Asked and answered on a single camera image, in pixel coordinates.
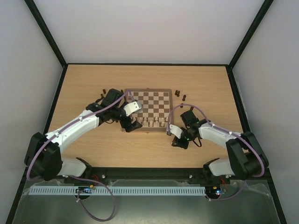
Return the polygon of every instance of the black metal frame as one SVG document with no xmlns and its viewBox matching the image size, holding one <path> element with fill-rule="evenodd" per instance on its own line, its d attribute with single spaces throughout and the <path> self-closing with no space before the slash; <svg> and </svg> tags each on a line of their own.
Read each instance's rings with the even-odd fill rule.
<svg viewBox="0 0 299 224">
<path fill-rule="evenodd" d="M 51 35 L 45 21 L 43 20 L 41 14 L 39 13 L 35 3 L 33 0 L 24 0 L 30 9 L 31 13 L 33 14 L 36 22 L 38 23 L 40 29 L 42 30 L 43 34 L 45 35 L 46 39 L 48 40 L 50 46 L 52 47 L 55 55 L 57 56 L 58 60 L 60 61 L 63 71 L 58 83 L 58 87 L 54 96 L 54 100 L 49 112 L 49 116 L 47 119 L 47 123 L 45 125 L 44 133 L 47 133 L 49 130 L 49 126 L 53 117 L 53 113 L 56 107 L 56 103 L 59 97 L 59 93 L 64 81 L 64 77 L 68 68 L 69 64 L 101 64 L 101 65 L 161 65 L 161 66 L 225 66 L 227 73 L 228 73 L 228 79 L 231 85 L 232 93 L 235 99 L 236 108 L 238 110 L 240 122 L 242 125 L 243 131 L 250 131 L 250 126 L 247 120 L 247 116 L 243 107 L 243 103 L 241 100 L 241 96 L 238 90 L 238 86 L 235 81 L 235 77 L 233 74 L 233 67 L 237 63 L 238 59 L 240 58 L 242 52 L 246 48 L 247 44 L 249 43 L 252 35 L 256 31 L 258 25 L 262 21 L 263 17 L 267 13 L 268 9 L 270 8 L 273 0 L 265 0 L 262 4 L 260 10 L 258 11 L 255 19 L 253 20 L 250 28 L 248 29 L 245 37 L 243 38 L 238 50 L 236 51 L 234 57 L 232 58 L 230 64 L 164 64 L 164 63 L 69 63 L 65 61 L 64 57 L 62 56 L 58 46 L 56 45 L 56 42 Z M 102 182 L 107 181 L 113 181 L 117 179 L 170 179 L 170 180 L 178 180 L 178 181 L 188 181 L 191 184 L 203 184 L 205 186 L 212 186 L 219 184 L 218 181 L 214 181 L 212 183 L 206 182 L 203 177 L 201 176 L 203 168 L 94 168 L 94 171 L 97 173 L 97 175 L 101 178 L 102 175 L 105 175 L 105 178 L 101 178 Z M 11 207 L 11 210 L 9 212 L 8 218 L 6 223 L 10 224 L 12 223 L 14 219 L 15 212 L 18 207 L 19 200 L 22 195 L 22 191 L 26 182 L 26 172 L 27 168 L 24 171 L 24 174 L 21 179 L 21 183 L 19 185 L 19 188 L 16 192 L 16 196 L 13 202 L 13 205 Z M 273 179 L 271 177 L 271 173 L 269 169 L 266 169 L 266 172 L 263 177 L 255 178 L 252 177 L 250 179 L 259 179 L 259 180 L 267 180 L 267 183 L 269 185 L 271 194 L 273 196 L 274 204 L 279 216 L 279 220 L 282 224 L 286 223 L 286 219 L 283 213 L 283 210 L 281 208 L 279 198 L 273 183 Z"/>
</svg>

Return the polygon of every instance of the white wall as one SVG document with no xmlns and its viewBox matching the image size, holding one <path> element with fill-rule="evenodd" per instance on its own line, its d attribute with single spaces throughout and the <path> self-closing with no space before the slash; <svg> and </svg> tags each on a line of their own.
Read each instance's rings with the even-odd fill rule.
<svg viewBox="0 0 299 224">
<path fill-rule="evenodd" d="M 62 67 L 24 1 L 1 1 L 0 30 L 0 223 L 5 223 L 30 137 L 43 131 Z"/>
<path fill-rule="evenodd" d="M 299 1 L 276 0 L 234 72 L 289 223 L 298 223 Z"/>
<path fill-rule="evenodd" d="M 263 0 L 35 0 L 68 63 L 229 63 Z"/>
</svg>

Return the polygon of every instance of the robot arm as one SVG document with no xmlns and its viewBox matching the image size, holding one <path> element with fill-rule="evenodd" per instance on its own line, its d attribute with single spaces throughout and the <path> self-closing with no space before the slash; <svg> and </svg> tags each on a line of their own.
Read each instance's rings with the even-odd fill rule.
<svg viewBox="0 0 299 224">
<path fill-rule="evenodd" d="M 126 132 L 131 132 L 142 127 L 137 121 L 132 123 L 132 119 L 130 118 L 132 113 L 138 113 L 142 110 L 142 106 L 138 101 L 133 101 L 132 103 L 124 102 L 121 107 L 118 107 L 119 103 L 117 103 L 108 110 L 96 113 L 111 105 L 122 95 L 122 92 L 110 89 L 106 97 L 100 99 L 102 100 L 101 104 L 95 102 L 88 105 L 79 116 L 61 128 L 45 135 L 41 133 L 34 134 L 28 147 L 25 164 L 29 166 L 41 146 L 53 138 L 37 157 L 32 167 L 33 171 L 46 181 L 55 178 L 57 175 L 81 176 L 86 171 L 86 167 L 90 167 L 87 162 L 80 158 L 70 159 L 61 157 L 61 153 L 72 142 L 110 119 L 118 120 Z"/>
<path fill-rule="evenodd" d="M 222 132 L 214 126 L 210 126 L 205 119 L 199 121 L 191 110 L 183 113 L 181 118 L 187 129 L 170 125 L 167 134 L 175 135 L 172 146 L 187 149 L 190 141 L 199 138 L 210 140 L 228 151 L 228 159 L 215 159 L 204 165 L 207 179 L 213 176 L 234 175 L 239 179 L 246 180 L 248 177 L 261 172 L 258 159 L 235 135 L 249 143 L 261 158 L 264 167 L 268 167 L 268 160 L 253 133 L 235 132 L 235 135 L 232 135 L 232 132 L 229 131 L 227 131 L 228 133 Z"/>
</svg>

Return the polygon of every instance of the wooden table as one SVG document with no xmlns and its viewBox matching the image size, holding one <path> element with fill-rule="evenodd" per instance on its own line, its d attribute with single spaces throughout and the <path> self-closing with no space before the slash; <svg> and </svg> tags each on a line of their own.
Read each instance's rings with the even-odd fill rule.
<svg viewBox="0 0 299 224">
<path fill-rule="evenodd" d="M 49 131 L 78 116 L 100 98 L 103 89 L 172 89 L 173 106 L 185 103 L 201 108 L 215 124 L 241 132 L 235 101 L 225 67 L 143 66 L 143 65 L 69 65 Z M 180 90 L 180 97 L 174 95 Z M 174 112 L 175 125 L 183 126 Z M 199 112 L 193 110 L 199 119 Z M 172 147 L 173 136 L 166 133 L 124 133 L 119 123 L 102 124 L 72 143 L 63 156 L 81 157 L 94 167 L 200 168 L 215 158 L 227 158 L 226 149 L 202 140 L 187 150 Z"/>
</svg>

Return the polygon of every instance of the chess set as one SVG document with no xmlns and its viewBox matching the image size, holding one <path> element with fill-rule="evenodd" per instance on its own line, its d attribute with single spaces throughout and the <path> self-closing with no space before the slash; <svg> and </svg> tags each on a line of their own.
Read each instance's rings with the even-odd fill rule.
<svg viewBox="0 0 299 224">
<path fill-rule="evenodd" d="M 143 111 L 131 114 L 133 122 L 137 120 L 142 127 L 134 132 L 166 132 L 168 115 L 172 110 L 170 89 L 130 89 L 135 100 L 138 100 Z"/>
</svg>

